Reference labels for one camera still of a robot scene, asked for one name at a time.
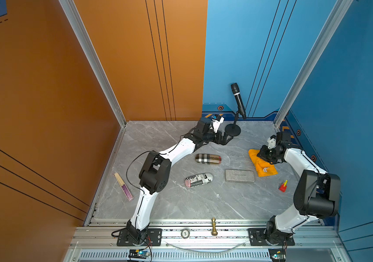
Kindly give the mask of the yellow microfibre cloth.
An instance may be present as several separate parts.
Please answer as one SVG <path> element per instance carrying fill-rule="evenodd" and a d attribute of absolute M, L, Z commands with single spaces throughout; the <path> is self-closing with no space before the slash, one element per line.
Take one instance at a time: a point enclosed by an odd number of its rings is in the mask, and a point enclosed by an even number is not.
<path fill-rule="evenodd" d="M 278 171 L 276 170 L 274 165 L 269 164 L 269 162 L 266 162 L 257 156 L 259 152 L 259 150 L 254 149 L 248 151 L 249 157 L 255 166 L 255 170 L 257 172 L 258 177 L 263 178 L 277 175 Z"/>

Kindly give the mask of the plaid eyeglass pouch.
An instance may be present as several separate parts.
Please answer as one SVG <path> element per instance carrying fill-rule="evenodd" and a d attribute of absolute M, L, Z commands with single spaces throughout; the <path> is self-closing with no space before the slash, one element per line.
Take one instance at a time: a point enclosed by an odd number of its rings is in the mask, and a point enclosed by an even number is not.
<path fill-rule="evenodd" d="M 220 164 L 221 157 L 214 154 L 199 153 L 195 156 L 195 161 L 202 164 Z"/>

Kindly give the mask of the grey eyeglass case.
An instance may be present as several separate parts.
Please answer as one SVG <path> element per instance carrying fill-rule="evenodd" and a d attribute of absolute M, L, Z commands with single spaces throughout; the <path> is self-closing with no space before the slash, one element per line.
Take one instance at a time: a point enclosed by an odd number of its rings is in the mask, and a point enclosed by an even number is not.
<path fill-rule="evenodd" d="M 225 179 L 227 182 L 253 183 L 255 175 L 251 170 L 227 169 Z"/>

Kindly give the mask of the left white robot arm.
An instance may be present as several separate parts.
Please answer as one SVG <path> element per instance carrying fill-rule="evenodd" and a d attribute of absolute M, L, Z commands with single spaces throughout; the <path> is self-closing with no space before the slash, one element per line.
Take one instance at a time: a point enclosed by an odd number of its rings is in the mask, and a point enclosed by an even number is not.
<path fill-rule="evenodd" d="M 150 214 L 158 194 L 166 187 L 171 167 L 183 157 L 208 143 L 226 145 L 231 139 L 219 130 L 224 122 L 221 115 L 202 117 L 195 127 L 180 136 L 178 143 L 166 150 L 147 151 L 147 157 L 138 175 L 140 195 L 136 209 L 126 224 L 126 231 L 134 244 L 147 239 Z"/>

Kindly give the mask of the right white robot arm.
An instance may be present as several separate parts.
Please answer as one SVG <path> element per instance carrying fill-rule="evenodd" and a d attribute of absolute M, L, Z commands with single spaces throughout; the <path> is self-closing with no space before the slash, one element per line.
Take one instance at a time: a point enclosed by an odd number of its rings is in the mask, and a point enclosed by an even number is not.
<path fill-rule="evenodd" d="M 302 149 L 264 145 L 257 156 L 271 164 L 279 161 L 288 163 L 300 178 L 293 204 L 280 215 L 271 217 L 266 224 L 264 238 L 269 244 L 282 245 L 299 227 L 338 214 L 339 176 L 316 165 Z"/>

